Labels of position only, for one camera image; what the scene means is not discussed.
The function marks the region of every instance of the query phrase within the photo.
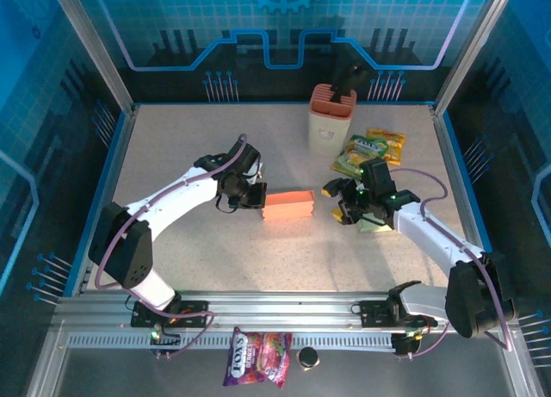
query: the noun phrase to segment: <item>small black cap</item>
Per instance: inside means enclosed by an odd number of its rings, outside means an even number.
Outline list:
[[[299,363],[306,369],[318,363],[318,352],[312,347],[305,347],[299,352]]]

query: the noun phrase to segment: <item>white table surface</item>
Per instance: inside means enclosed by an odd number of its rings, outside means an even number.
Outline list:
[[[368,127],[405,133],[402,167],[428,171],[449,186],[428,107],[360,105],[349,134],[365,134]],[[258,211],[222,214],[214,202],[200,205],[153,246],[154,267],[173,288],[383,291],[414,279],[446,285],[444,274],[406,237],[359,233],[331,217],[337,200],[320,189],[342,175],[330,169],[332,158],[307,150],[306,104],[141,106],[114,200],[124,206],[156,192],[199,157],[229,151],[240,133],[262,153],[268,193],[315,190],[313,217],[263,222]],[[398,189],[421,199],[442,193],[413,173],[393,178]],[[463,235],[451,193],[430,210]]]

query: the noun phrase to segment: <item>snack bag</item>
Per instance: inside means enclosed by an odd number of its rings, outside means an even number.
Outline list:
[[[283,388],[291,362],[289,348],[293,334],[241,332],[233,329],[224,386],[273,381]]]
[[[382,128],[368,128],[368,139],[385,140],[388,144],[388,151],[382,156],[388,163],[397,164],[402,160],[402,146],[406,142],[406,135],[392,133]]]
[[[372,158],[384,157],[388,150],[388,144],[383,139],[367,139],[354,134],[341,154],[331,166],[335,171],[340,171],[355,179],[361,178],[360,164]]]

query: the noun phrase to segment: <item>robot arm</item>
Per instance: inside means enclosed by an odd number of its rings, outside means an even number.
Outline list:
[[[387,163],[380,158],[361,166],[362,179],[339,178],[323,193],[339,196],[333,215],[343,225],[370,220],[404,234],[429,255],[449,279],[447,288],[409,282],[391,289],[392,307],[402,316],[427,315],[447,319],[463,337],[471,338],[498,324],[488,284],[473,257],[491,277],[506,319],[514,317],[512,285],[503,256],[468,243],[435,218],[409,190],[397,191]]]
[[[239,152],[236,160],[230,163]],[[228,205],[233,209],[263,208],[266,183],[257,183],[262,167],[260,153],[253,146],[244,145],[242,140],[238,140],[229,153],[198,159],[175,182],[139,202],[130,203],[124,208],[114,202],[109,203],[100,215],[90,246],[90,259],[99,265],[121,227],[146,206],[147,210],[116,243],[105,264],[105,271],[123,288],[133,291],[158,311],[170,311],[174,306],[177,307],[178,297],[174,289],[153,269],[152,242],[175,220],[216,196],[220,198],[226,195]],[[165,196],[149,206],[161,194]]]

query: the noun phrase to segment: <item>green snack bag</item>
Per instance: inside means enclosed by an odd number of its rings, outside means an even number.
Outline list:
[[[362,175],[360,164],[373,158],[382,158],[387,151],[388,144],[385,140],[367,139],[359,134],[354,134],[331,168],[347,176],[360,179]]]

